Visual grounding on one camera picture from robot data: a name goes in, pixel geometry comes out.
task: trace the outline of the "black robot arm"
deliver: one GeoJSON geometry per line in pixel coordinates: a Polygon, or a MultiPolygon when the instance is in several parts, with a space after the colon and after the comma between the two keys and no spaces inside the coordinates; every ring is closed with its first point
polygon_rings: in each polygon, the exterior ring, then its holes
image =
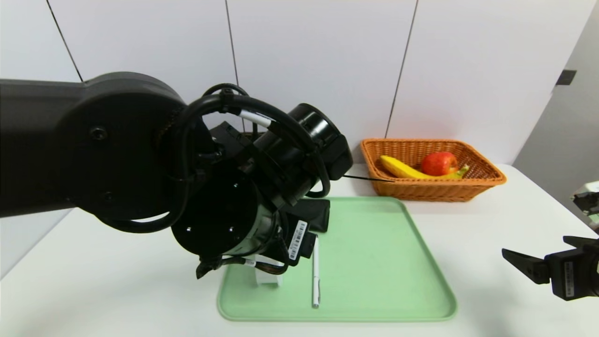
{"type": "MultiPolygon", "coordinates": [[[[222,255],[296,265],[285,250],[295,224],[281,208],[326,196],[352,165],[345,137],[318,109],[283,113],[229,84],[186,105],[136,73],[85,83],[0,80],[0,112],[0,216],[80,207],[118,230],[172,227],[212,269],[243,263],[222,255]],[[215,112],[254,116],[268,131],[253,142],[227,123],[208,130],[202,117],[215,112]],[[310,192],[318,181],[323,190],[310,192]]],[[[302,256],[311,254],[310,238],[302,256]]]]}

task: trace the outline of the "white label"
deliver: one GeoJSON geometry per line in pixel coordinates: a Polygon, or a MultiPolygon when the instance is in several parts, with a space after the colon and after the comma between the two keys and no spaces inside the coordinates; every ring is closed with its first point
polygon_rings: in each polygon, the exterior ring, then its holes
{"type": "Polygon", "coordinates": [[[289,244],[289,258],[295,260],[298,257],[300,251],[301,241],[304,238],[305,229],[308,227],[308,223],[305,221],[298,221],[298,225],[295,227],[294,236],[289,244]]]}
{"type": "Polygon", "coordinates": [[[574,297],[574,263],[572,261],[564,263],[565,273],[565,296],[574,297]]]}

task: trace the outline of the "plastic tray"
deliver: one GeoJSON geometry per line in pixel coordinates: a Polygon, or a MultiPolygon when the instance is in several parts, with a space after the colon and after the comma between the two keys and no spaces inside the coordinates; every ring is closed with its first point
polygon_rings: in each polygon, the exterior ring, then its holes
{"type": "Polygon", "coordinates": [[[302,258],[281,287],[256,284],[233,265],[218,296],[234,321],[441,321],[455,297],[406,207],[390,197],[330,198],[329,230],[319,234],[320,308],[311,307],[312,261],[302,258]]]}

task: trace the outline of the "orange wicker basket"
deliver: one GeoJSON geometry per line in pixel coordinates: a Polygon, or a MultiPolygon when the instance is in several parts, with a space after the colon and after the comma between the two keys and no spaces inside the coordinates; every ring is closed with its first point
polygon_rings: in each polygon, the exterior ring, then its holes
{"type": "Polygon", "coordinates": [[[403,200],[468,201],[507,181],[506,176],[472,146],[457,140],[365,139],[362,152],[371,178],[391,180],[372,180],[376,193],[403,200]],[[418,169],[428,154],[446,151],[457,157],[460,167],[465,164],[470,166],[462,179],[397,178],[388,173],[379,161],[381,155],[387,155],[418,169]]]}

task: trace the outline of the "red apple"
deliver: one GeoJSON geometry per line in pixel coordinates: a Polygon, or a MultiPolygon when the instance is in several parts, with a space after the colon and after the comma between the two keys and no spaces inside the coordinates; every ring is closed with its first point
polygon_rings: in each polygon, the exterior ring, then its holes
{"type": "Polygon", "coordinates": [[[444,176],[459,170],[458,159],[451,152],[435,152],[424,157],[420,169],[430,176],[444,176]]]}

